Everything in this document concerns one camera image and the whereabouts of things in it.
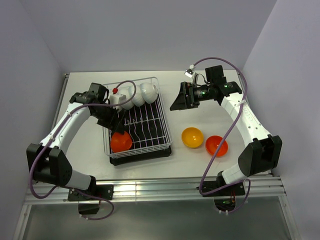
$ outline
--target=dish rack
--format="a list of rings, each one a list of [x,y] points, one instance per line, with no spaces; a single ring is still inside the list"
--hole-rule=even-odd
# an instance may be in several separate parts
[[[163,107],[159,81],[156,77],[133,80],[137,88],[142,83],[154,84],[158,89],[158,96],[152,104],[144,103],[134,106],[130,110],[122,110],[118,117],[122,119],[125,130],[132,138],[132,146],[127,151],[113,152],[110,147],[112,132],[103,128],[104,151],[110,157],[113,165],[140,161],[152,158],[167,157],[171,154],[172,137],[167,124],[167,117]],[[119,82],[104,84],[110,92]],[[132,84],[124,83],[119,87],[128,88]]]

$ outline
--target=white cup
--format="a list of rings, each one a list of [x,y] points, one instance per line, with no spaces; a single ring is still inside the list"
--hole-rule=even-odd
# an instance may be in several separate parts
[[[143,99],[148,103],[152,104],[158,96],[158,89],[157,87],[149,82],[144,82],[140,84],[141,95]]]
[[[118,94],[125,95],[126,100],[130,98],[129,90],[127,88],[120,88],[119,91],[117,92]],[[124,109],[129,110],[134,106],[134,103],[131,101],[121,105]]]
[[[135,88],[134,86],[130,86],[129,89],[129,96],[130,98],[132,97],[132,95],[134,94],[135,92]],[[141,90],[140,90],[140,87],[139,86],[136,86],[136,93],[132,99],[132,102],[134,103],[134,105],[136,105],[137,107],[141,107],[144,103],[145,103],[145,100],[144,98],[142,97],[141,95]]]

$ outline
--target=gray wall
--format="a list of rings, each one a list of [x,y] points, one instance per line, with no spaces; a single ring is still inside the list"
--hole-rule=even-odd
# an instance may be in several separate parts
[[[183,70],[209,56],[242,68],[276,2],[20,1],[65,72]]]
[[[244,66],[250,105],[283,140],[277,173],[306,240],[320,234],[319,10],[278,0]]]
[[[50,130],[62,74],[18,0],[0,3],[0,233],[11,239],[29,175],[26,149]]]

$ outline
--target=gray floor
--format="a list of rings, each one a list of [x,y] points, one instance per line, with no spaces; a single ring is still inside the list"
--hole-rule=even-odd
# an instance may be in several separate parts
[[[289,240],[277,197],[252,198],[229,216],[212,199],[116,203],[105,220],[79,218],[75,204],[34,205],[24,240]],[[99,215],[108,212],[102,206]]]

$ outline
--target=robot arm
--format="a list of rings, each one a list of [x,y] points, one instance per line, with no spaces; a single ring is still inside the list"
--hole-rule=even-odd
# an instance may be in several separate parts
[[[59,130],[53,142],[48,146],[45,153],[38,161],[33,173],[33,179],[44,183],[49,183],[61,187],[69,187],[85,190],[87,193],[95,194],[96,179],[74,170],[66,158],[66,153],[72,139],[90,117],[98,119],[97,124],[108,128],[114,132],[124,133],[124,126],[118,117],[117,109],[105,106],[86,106],[82,107],[74,114],[71,112],[86,104],[104,104],[109,95],[109,90],[101,84],[92,83],[88,91],[74,94],[70,99],[70,104],[61,120],[55,128],[39,144],[30,144],[27,148],[27,160],[31,169],[39,152],[53,139],[54,133],[64,121],[67,115],[70,118]]]
[[[170,107],[171,111],[193,109],[197,108],[201,101],[215,100],[235,120],[243,103],[242,114],[236,126],[246,148],[239,156],[237,164],[218,174],[218,187],[275,168],[282,146],[280,137],[272,136],[261,125],[248,103],[242,101],[243,94],[238,84],[227,82],[222,66],[206,68],[207,84],[201,86],[197,84],[197,79],[190,69],[186,73],[193,77],[193,82],[181,82],[179,94]]]

